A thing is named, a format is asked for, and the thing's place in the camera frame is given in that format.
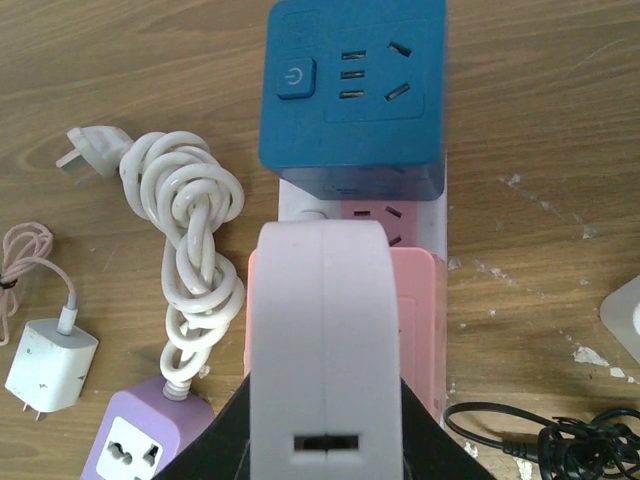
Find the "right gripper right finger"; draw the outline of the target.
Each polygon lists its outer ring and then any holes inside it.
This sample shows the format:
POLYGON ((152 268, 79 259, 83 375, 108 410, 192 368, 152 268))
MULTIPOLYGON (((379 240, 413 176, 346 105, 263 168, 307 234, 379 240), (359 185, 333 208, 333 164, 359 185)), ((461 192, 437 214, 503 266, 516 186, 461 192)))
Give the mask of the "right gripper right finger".
POLYGON ((404 478, 407 480, 494 480, 452 439, 401 379, 404 478))

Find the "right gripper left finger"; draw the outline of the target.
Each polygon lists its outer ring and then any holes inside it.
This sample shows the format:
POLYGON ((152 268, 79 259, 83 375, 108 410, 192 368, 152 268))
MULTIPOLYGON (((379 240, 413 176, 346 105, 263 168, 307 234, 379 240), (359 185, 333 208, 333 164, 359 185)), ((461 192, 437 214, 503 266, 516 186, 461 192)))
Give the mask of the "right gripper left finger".
POLYGON ((242 381, 214 421, 154 479, 250 479, 249 376, 242 381))

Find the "small white adapter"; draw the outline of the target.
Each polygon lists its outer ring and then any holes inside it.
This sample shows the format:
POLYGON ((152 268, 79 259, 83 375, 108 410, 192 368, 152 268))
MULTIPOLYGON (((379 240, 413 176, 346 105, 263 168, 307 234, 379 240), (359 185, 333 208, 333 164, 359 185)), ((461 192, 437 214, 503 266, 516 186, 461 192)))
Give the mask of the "small white adapter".
POLYGON ((273 222, 250 269, 250 475, 404 475, 399 320, 374 221, 273 222))

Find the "pink cube socket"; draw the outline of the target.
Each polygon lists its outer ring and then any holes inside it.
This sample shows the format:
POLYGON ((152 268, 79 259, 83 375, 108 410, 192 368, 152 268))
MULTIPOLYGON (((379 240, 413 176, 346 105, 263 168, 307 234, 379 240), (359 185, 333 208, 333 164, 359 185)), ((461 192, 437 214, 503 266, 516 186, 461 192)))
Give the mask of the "pink cube socket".
POLYGON ((398 432, 402 385, 439 418, 445 283, 442 264, 419 248, 255 250, 246 354, 252 428, 287 440, 398 432))

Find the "black charger with cable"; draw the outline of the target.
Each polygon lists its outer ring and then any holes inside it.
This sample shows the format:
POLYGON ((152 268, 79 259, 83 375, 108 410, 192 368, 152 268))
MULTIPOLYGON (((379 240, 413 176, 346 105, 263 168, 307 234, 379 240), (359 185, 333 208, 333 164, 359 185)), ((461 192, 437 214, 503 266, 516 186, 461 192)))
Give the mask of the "black charger with cable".
POLYGON ((529 411, 493 402, 463 402, 447 407, 445 425, 472 442, 538 465, 543 479, 637 479, 639 434, 620 421, 639 418, 639 411, 617 407, 584 422, 570 417, 544 418, 529 411), (536 423, 541 430, 531 442, 493 440, 453 421, 458 413, 490 412, 536 423))

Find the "small white usb charger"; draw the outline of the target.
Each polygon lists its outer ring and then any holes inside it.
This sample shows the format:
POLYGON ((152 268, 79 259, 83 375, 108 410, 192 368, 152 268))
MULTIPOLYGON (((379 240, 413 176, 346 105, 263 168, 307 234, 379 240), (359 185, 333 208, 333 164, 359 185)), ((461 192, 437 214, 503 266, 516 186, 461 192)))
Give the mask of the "small white usb charger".
POLYGON ((5 388, 37 417, 69 408, 83 389, 99 341, 75 327, 68 335, 54 319, 26 323, 5 388))

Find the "blue cube socket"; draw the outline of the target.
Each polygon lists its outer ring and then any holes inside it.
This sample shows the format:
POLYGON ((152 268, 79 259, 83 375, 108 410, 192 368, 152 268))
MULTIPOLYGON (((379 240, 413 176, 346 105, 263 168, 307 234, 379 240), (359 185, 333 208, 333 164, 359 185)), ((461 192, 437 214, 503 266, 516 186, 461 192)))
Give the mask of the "blue cube socket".
POLYGON ((442 1, 280 1, 268 16, 258 157, 325 200, 445 187, 442 1))

